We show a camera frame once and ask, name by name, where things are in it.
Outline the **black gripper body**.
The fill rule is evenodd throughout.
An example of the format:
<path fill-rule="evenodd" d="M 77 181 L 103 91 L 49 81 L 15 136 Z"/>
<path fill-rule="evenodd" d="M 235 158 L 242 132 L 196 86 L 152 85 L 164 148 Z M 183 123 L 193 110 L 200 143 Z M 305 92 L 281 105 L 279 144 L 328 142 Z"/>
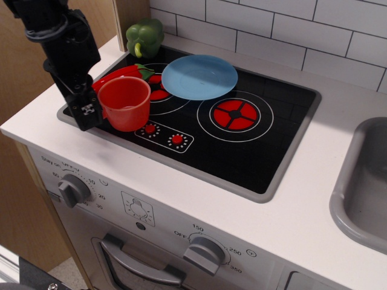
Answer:
<path fill-rule="evenodd" d="M 63 33 L 42 48 L 47 56 L 44 70 L 49 72 L 63 96 L 81 95 L 92 85 L 90 69 L 100 61 L 100 54 L 90 25 L 78 9 L 64 14 L 67 26 Z"/>

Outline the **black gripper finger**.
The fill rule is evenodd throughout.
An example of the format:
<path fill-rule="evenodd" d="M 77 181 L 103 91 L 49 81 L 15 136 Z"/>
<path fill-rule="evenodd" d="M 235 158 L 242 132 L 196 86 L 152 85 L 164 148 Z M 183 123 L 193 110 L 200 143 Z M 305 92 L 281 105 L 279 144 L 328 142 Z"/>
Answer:
<path fill-rule="evenodd" d="M 103 123 L 102 107 L 93 88 L 78 95 L 70 94 L 65 100 L 80 130 L 87 131 Z"/>

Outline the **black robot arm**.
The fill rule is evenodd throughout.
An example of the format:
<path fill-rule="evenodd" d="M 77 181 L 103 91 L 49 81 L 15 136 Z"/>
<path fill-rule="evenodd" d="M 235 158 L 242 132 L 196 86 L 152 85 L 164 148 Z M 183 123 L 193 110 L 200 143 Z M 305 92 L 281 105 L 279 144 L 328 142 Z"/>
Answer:
<path fill-rule="evenodd" d="M 63 95 L 82 131 L 103 122 L 102 107 L 93 89 L 90 69 L 100 54 L 85 15 L 67 1 L 6 1 L 25 26 L 27 39 L 39 43 L 46 55 L 44 70 Z"/>

